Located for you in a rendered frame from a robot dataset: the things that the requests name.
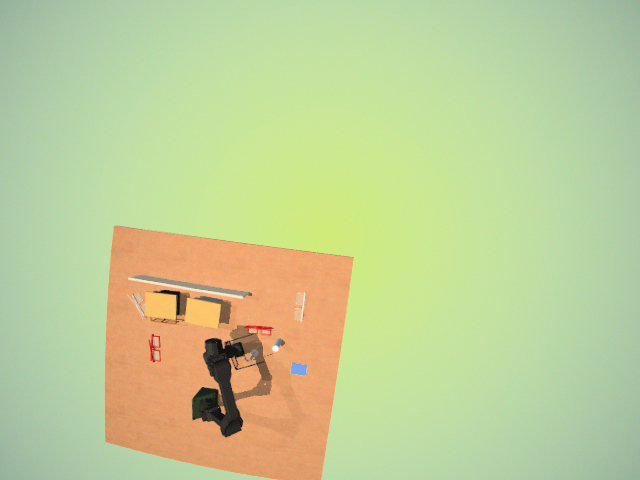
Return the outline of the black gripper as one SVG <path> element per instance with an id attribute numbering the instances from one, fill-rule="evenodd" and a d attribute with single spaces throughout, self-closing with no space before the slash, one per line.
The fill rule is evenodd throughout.
<path id="1" fill-rule="evenodd" d="M 233 357 L 233 356 L 235 356 L 236 358 L 237 357 L 243 357 L 243 355 L 245 353 L 241 342 L 232 344 L 232 348 L 231 348 L 230 345 L 226 345 L 225 348 L 226 348 L 226 351 L 224 351 L 224 352 L 226 353 L 226 355 L 228 357 L 228 360 L 230 360 L 230 358 Z M 224 353 L 224 352 L 221 351 L 220 353 Z M 207 363 L 207 358 L 208 357 L 207 357 L 206 351 L 203 353 L 202 357 L 203 357 L 205 363 Z"/>

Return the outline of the black glasses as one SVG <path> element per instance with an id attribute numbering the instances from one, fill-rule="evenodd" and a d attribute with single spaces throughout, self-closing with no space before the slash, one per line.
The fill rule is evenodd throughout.
<path id="1" fill-rule="evenodd" d="M 254 334 L 254 333 L 253 333 L 253 334 Z M 253 335 L 253 334 L 250 334 L 250 335 Z M 247 335 L 247 336 L 250 336 L 250 335 Z M 245 337 L 247 337 L 247 336 L 245 336 Z M 243 337 L 243 338 L 245 338 L 245 337 Z M 239 338 L 242 338 L 242 337 L 239 337 Z M 239 338 L 236 338 L 236 339 L 239 339 Z M 233 339 L 233 340 L 231 340 L 231 341 L 234 341 L 234 340 L 236 340 L 236 339 Z M 231 343 L 230 343 L 231 341 L 228 341 L 228 342 L 226 342 L 226 341 L 225 341 L 225 345 L 230 345 L 230 346 L 231 346 L 231 348 L 232 348 L 232 345 L 231 345 Z M 248 368 L 248 367 L 250 367 L 250 366 L 253 366 L 253 365 L 256 365 L 256 364 L 257 364 L 257 363 L 255 363 L 255 364 L 249 365 L 249 366 L 247 366 L 247 367 L 241 367 L 241 368 L 238 368 L 238 369 L 237 369 L 236 367 L 238 366 L 238 362 L 237 362 L 236 357 L 235 357 L 235 356 L 233 356 L 233 357 L 231 357 L 231 359 L 232 359 L 232 362 L 233 362 L 233 364 L 234 364 L 234 367 L 235 367 L 236 371 L 237 371 L 237 370 L 239 370 L 239 369 L 242 369 L 242 368 Z"/>

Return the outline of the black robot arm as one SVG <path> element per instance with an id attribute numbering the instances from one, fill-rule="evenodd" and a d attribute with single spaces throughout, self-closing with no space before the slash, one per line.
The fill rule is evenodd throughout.
<path id="1" fill-rule="evenodd" d="M 243 425 L 243 420 L 237 408 L 236 401 L 234 400 L 230 382 L 232 375 L 231 363 L 224 352 L 226 348 L 223 349 L 223 342 L 220 338 L 208 339 L 204 341 L 204 345 L 208 357 L 206 365 L 210 376 L 213 376 L 214 380 L 218 383 L 225 414 L 222 413 L 221 407 L 218 404 L 212 403 L 212 399 L 200 400 L 198 412 L 201 412 L 200 416 L 202 421 L 214 421 L 219 425 L 222 435 L 230 437 L 232 434 L 234 435 L 241 431 Z M 220 353 L 221 351 L 224 353 Z"/>

